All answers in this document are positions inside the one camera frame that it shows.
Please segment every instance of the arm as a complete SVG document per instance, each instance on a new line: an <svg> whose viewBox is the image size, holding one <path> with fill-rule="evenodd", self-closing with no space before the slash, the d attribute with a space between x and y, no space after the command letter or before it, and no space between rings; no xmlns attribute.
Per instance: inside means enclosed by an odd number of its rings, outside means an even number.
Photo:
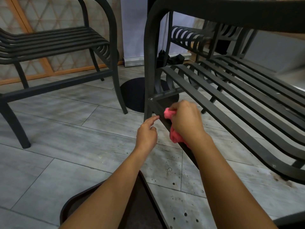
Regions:
<svg viewBox="0 0 305 229"><path fill-rule="evenodd" d="M170 110L177 110L173 127L193 151L217 228L277 228L204 131L196 105L181 101Z"/></svg>
<svg viewBox="0 0 305 229"><path fill-rule="evenodd" d="M137 175L157 143L153 116L138 129L135 149L117 170L65 221L60 229L117 229Z"/></svg>

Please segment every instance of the person's left hand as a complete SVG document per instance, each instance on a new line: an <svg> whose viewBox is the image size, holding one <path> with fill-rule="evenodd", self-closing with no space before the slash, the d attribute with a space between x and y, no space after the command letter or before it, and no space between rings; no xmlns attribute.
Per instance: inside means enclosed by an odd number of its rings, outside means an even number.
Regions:
<svg viewBox="0 0 305 229"><path fill-rule="evenodd" d="M157 129L152 125L158 119L159 116L152 116L141 124L137 132L135 150L149 154L156 146L158 134Z"/></svg>

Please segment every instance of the cleaning rag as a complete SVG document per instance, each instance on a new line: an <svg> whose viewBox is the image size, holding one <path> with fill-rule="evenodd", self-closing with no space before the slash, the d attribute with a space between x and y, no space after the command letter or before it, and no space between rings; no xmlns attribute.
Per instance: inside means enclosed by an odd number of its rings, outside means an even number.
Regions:
<svg viewBox="0 0 305 229"><path fill-rule="evenodd" d="M169 108L166 108L164 111L164 118L171 120L172 116L175 115L176 113L177 111L171 111L169 110ZM183 142L188 146L188 144L185 142L183 137L174 130L173 126L170 128L170 139L174 143Z"/></svg>

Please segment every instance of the person's right hand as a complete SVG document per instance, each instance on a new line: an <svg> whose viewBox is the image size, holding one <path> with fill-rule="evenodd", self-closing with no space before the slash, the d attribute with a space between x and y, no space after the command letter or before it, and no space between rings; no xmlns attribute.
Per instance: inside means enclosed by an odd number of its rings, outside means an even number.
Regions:
<svg viewBox="0 0 305 229"><path fill-rule="evenodd" d="M205 133L201 113L196 104L182 100L173 103L169 110L177 111L176 115L172 116L172 126L187 142Z"/></svg>

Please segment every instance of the baseboard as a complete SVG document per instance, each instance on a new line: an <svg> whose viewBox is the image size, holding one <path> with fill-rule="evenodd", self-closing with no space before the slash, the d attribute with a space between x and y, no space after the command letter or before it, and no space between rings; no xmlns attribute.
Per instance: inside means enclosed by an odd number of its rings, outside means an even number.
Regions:
<svg viewBox="0 0 305 229"><path fill-rule="evenodd" d="M181 53L184 57L185 60L189 60L191 58L191 53L190 52L186 52L186 53ZM169 54L169 56L175 57L178 54ZM139 57L130 57L130 58L123 58L124 59L124 66L140 66L140 65L144 65L144 56L139 56Z"/></svg>

